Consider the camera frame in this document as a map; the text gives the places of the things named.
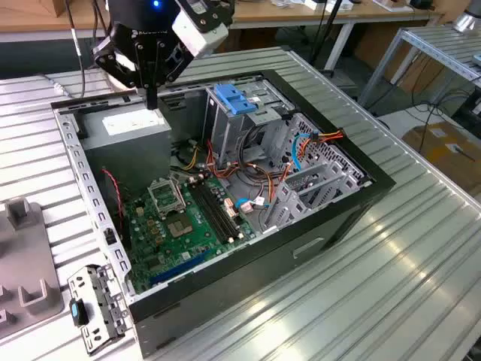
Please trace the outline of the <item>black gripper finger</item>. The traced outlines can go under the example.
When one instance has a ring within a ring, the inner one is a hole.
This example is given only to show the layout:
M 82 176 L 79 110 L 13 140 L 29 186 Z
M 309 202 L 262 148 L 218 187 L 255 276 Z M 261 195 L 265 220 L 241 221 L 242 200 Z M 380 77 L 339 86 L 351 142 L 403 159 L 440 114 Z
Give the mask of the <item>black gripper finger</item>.
M 194 56 L 180 41 L 175 43 L 157 43 L 156 61 L 151 88 L 151 109 L 158 107 L 158 90 L 165 84 L 173 83 L 186 69 Z
M 129 89 L 135 88 L 144 100 L 147 109 L 152 109 L 152 86 L 143 76 L 136 65 L 129 68 L 117 59 L 119 50 L 116 50 L 111 36 L 107 35 L 96 47 L 92 49 L 95 64 L 107 72 L 118 83 Z

